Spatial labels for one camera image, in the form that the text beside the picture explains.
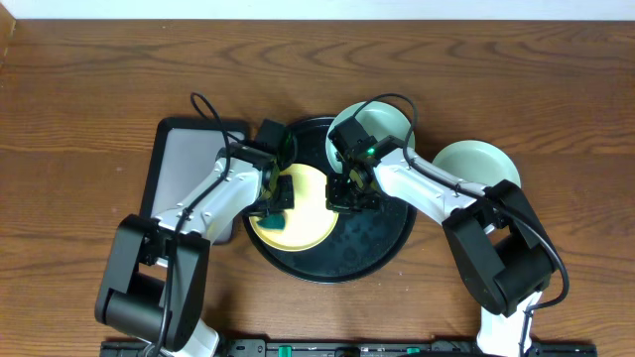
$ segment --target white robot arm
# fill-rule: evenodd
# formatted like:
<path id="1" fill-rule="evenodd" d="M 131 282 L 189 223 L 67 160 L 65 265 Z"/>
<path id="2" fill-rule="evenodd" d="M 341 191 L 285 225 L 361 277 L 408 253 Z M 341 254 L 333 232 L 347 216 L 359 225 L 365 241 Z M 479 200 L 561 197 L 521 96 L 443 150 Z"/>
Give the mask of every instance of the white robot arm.
<path id="1" fill-rule="evenodd" d="M 97 321 L 145 341 L 159 340 L 163 354 L 213 356 L 218 334 L 200 320 L 211 243 L 243 210 L 266 216 L 293 208 L 291 177 L 280 176 L 293 161 L 290 138 L 284 125 L 265 121 L 255 141 L 221 150 L 212 173 L 175 207 L 153 219 L 126 217 L 101 282 Z M 138 268 L 168 263 L 173 266 L 165 282 Z"/>
<path id="2" fill-rule="evenodd" d="M 417 207 L 444 228 L 461 278 L 482 306 L 481 351 L 509 357 L 526 351 L 531 318 L 525 324 L 525 310 L 538 302 L 556 265 L 534 234 L 486 204 L 493 200 L 522 212 L 547 237 L 520 188 L 506 180 L 488 187 L 457 178 L 404 150 L 394 137 L 377 142 L 353 117 L 328 138 L 343 167 L 341 175 L 328 177 L 328 207 L 342 213 L 377 209 L 381 195 Z M 505 227 L 510 235 L 493 246 L 487 234 Z"/>

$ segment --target light green bowl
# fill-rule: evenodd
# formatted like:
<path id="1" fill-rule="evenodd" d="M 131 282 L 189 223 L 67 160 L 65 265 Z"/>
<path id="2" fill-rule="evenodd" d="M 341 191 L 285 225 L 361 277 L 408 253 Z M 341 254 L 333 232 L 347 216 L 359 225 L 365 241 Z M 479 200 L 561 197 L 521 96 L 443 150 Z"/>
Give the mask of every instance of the light green bowl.
<path id="1" fill-rule="evenodd" d="M 512 160 L 491 144 L 465 140 L 446 146 L 433 165 L 471 182 L 494 186 L 504 179 L 520 187 L 520 175 Z"/>

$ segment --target green sponge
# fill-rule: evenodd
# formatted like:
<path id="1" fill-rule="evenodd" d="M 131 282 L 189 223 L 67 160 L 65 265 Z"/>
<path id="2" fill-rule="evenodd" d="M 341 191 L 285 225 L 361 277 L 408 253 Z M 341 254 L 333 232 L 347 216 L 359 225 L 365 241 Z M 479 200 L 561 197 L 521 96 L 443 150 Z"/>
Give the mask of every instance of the green sponge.
<path id="1" fill-rule="evenodd" d="M 260 227 L 264 229 L 285 229 L 285 216 L 282 213 L 270 214 L 267 217 L 256 222 Z"/>

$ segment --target white wall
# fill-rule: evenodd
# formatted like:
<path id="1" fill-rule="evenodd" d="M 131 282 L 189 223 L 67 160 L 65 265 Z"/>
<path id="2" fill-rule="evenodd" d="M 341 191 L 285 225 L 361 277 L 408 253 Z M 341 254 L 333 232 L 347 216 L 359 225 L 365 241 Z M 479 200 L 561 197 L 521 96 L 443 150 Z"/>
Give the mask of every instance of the white wall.
<path id="1" fill-rule="evenodd" d="M 17 19 L 635 20 L 635 0 L 0 0 Z"/>

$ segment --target wooden table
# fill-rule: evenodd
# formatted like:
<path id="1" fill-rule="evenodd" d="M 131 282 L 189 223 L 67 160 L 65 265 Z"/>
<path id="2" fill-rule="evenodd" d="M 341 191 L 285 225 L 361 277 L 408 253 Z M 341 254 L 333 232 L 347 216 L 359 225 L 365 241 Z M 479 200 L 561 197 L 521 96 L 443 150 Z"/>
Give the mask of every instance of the wooden table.
<path id="1" fill-rule="evenodd" d="M 189 93 L 254 128 L 395 91 L 418 151 L 464 139 L 517 164 L 571 274 L 543 340 L 635 354 L 635 25 L 541 22 L 19 21 L 0 75 L 0 354 L 96 356 L 93 306 L 117 224 L 139 208 L 157 123 Z M 475 336 L 479 308 L 439 227 L 357 282 L 301 282 L 239 223 L 210 258 L 204 320 L 272 339 Z M 553 278 L 546 296 L 560 290 Z"/>

